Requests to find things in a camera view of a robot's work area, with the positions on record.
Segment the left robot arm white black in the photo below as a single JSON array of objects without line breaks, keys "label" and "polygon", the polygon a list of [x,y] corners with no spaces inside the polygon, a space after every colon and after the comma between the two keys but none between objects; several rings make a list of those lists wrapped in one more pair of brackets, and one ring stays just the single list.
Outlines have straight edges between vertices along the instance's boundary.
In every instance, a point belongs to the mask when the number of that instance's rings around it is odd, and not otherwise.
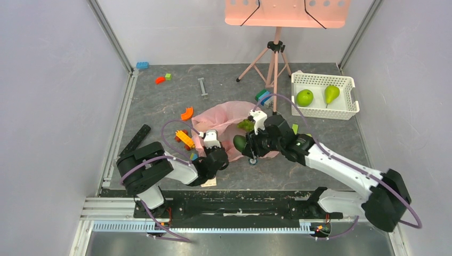
[{"label": "left robot arm white black", "polygon": [[228,167],[229,159],[223,147],[205,148],[205,153],[204,157],[186,162],[165,151],[160,142],[153,142],[117,160],[120,183],[129,195],[145,203],[149,213],[162,217],[167,212],[167,202],[158,186],[162,179],[197,187]]}]

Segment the green fake pear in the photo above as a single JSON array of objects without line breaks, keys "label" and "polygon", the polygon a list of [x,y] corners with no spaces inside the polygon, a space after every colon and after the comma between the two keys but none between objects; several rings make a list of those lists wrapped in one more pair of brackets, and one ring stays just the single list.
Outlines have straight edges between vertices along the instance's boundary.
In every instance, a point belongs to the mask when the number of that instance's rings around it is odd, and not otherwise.
[{"label": "green fake pear", "polygon": [[340,89],[337,86],[329,85],[324,90],[326,108],[340,95]]}]

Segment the pink plastic bag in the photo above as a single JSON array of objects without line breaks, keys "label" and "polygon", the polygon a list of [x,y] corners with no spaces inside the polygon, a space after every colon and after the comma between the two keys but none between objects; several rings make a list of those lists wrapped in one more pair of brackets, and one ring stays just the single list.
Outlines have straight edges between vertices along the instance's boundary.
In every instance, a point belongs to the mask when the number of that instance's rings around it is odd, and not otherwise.
[{"label": "pink plastic bag", "polygon": [[254,103],[247,101],[228,101],[216,105],[201,114],[192,117],[192,126],[199,132],[217,130],[218,140],[222,143],[230,162],[242,158],[242,154],[234,147],[235,135],[245,135],[238,124],[248,117]]}]

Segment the green fake fruit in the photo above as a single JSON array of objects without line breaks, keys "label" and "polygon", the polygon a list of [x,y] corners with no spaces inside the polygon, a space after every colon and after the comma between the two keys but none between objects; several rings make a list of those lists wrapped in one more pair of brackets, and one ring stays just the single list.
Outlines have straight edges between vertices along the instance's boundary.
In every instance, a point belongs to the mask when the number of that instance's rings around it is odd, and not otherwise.
[{"label": "green fake fruit", "polygon": [[237,128],[239,128],[245,132],[254,131],[254,122],[252,122],[248,119],[244,119],[237,124]]}]

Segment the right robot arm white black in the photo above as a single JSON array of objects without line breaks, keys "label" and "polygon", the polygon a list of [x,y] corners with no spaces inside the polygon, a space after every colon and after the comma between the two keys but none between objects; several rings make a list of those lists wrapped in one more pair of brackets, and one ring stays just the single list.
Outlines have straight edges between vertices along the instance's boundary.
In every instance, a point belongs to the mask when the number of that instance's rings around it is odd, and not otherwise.
[{"label": "right robot arm white black", "polygon": [[307,134],[296,134],[281,115],[267,116],[252,110],[248,120],[253,130],[245,136],[240,152],[256,161],[271,152],[281,153],[290,162],[321,171],[350,187],[352,192],[320,188],[317,198],[308,202],[315,218],[326,213],[364,215],[376,228],[392,232],[402,223],[411,198],[401,174],[393,169],[381,172],[351,161],[315,142]]}]

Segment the green fake apple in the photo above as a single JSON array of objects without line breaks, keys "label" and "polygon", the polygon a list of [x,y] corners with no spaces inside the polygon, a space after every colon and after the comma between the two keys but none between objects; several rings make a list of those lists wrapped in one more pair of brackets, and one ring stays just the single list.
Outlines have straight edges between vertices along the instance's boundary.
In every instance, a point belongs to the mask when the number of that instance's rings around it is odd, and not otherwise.
[{"label": "green fake apple", "polygon": [[295,97],[296,103],[299,107],[308,107],[312,104],[313,99],[313,92],[308,89],[300,91]]}]

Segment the dark green fake avocado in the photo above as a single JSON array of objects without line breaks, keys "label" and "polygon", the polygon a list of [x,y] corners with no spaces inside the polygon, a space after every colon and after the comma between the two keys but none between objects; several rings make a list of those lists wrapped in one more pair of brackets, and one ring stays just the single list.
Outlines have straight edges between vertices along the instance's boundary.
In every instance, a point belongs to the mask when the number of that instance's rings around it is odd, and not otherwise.
[{"label": "dark green fake avocado", "polygon": [[233,138],[233,145],[240,153],[242,153],[247,145],[246,137],[244,135],[235,135]]}]

